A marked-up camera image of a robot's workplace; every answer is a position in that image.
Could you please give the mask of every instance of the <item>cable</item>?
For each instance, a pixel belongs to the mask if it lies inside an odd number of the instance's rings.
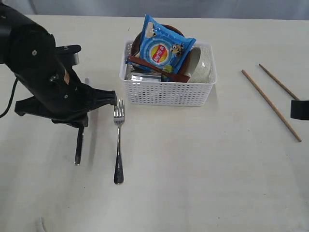
[[[0,118],[4,117],[10,110],[12,102],[13,102],[13,97],[15,94],[15,89],[16,89],[16,85],[17,85],[18,79],[16,78],[13,84],[13,88],[12,88],[12,92],[11,92],[11,96],[10,96],[10,100],[9,100],[9,104],[6,107],[5,111],[0,115]]]

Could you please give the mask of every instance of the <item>fork handle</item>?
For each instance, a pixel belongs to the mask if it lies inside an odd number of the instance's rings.
[[[121,144],[120,144],[120,127],[118,127],[118,145],[117,145],[117,158],[114,174],[114,183],[119,185],[124,181],[124,171],[122,168],[121,160]]]

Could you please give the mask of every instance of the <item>brown plate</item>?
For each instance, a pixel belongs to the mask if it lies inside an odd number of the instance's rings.
[[[163,26],[166,27],[169,30],[172,30],[172,31],[176,32],[179,35],[184,36],[177,28],[174,28],[174,27],[172,27],[170,25],[166,25],[166,24],[163,24]],[[132,56],[135,56],[137,53],[140,52],[140,37],[141,37],[141,33],[142,32],[140,32],[140,34],[137,35],[137,37],[135,38],[135,40],[134,40],[134,42],[132,44],[132,48],[131,48],[131,55]],[[180,69],[178,71],[179,74],[184,74],[186,72],[186,70],[188,68],[188,65],[189,65],[189,61],[190,61],[190,56],[189,56],[189,53],[188,53],[188,55],[186,56],[186,58],[183,61],[182,66],[180,67]]]

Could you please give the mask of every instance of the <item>lay's logo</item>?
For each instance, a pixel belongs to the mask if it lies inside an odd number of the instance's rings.
[[[168,57],[168,50],[163,44],[158,44],[151,49],[151,57],[154,62],[162,63]]]

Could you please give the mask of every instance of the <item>white wall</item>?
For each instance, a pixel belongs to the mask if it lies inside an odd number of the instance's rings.
[[[309,19],[309,0],[6,0],[25,14]]]

